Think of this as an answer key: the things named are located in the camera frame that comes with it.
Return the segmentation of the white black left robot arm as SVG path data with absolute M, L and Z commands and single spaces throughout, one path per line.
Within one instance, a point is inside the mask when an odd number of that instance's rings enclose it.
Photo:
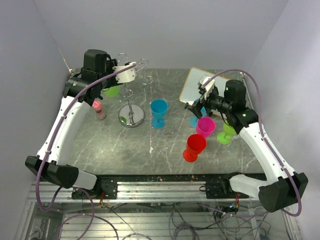
M 97 176 L 68 165 L 68 161 L 71 144 L 84 116 L 100 97 L 102 89 L 116 86 L 117 81 L 111 77 L 94 86 L 90 84 L 112 74 L 115 66 L 116 59 L 103 50 L 89 49 L 84 53 L 80 73 L 65 84 L 58 115 L 45 143 L 35 156 L 28 156 L 25 161 L 37 181 L 47 181 L 65 189 L 83 188 L 91 199 L 101 195 L 102 186 L 97 183 Z

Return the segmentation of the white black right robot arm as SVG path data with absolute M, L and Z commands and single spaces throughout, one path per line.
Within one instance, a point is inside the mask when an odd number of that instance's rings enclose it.
M 257 113 L 246 106 L 247 89 L 240 80 L 228 80 L 223 96 L 219 95 L 215 81 L 209 77 L 198 83 L 200 96 L 193 102 L 186 102 L 185 108 L 202 120 L 202 109 L 208 115 L 213 110 L 226 116 L 227 123 L 236 134 L 247 143 L 260 163 L 265 180 L 251 178 L 241 173 L 230 174 L 221 184 L 220 192 L 226 198 L 242 193 L 256 198 L 270 213 L 284 211 L 286 207 L 297 204 L 302 211 L 302 196 L 308 184 L 307 176 L 297 173 L 275 149 L 265 133 Z

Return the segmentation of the blue plastic wine glass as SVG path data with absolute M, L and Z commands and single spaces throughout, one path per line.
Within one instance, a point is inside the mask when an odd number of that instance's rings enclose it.
M 156 129 L 161 129 L 165 126 L 165 116 L 168 111 L 168 103 L 163 99 L 156 99 L 151 102 L 150 110 L 152 115 L 151 124 Z

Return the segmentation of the green plastic wine glass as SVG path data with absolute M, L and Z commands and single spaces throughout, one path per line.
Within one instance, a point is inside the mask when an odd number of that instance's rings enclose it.
M 105 88 L 105 89 L 102 90 L 102 92 L 106 97 L 114 98 L 119 94 L 120 88 L 121 88 L 121 86 L 117 85 L 117 86 L 113 86 L 113 87 L 110 87 L 110 88 Z

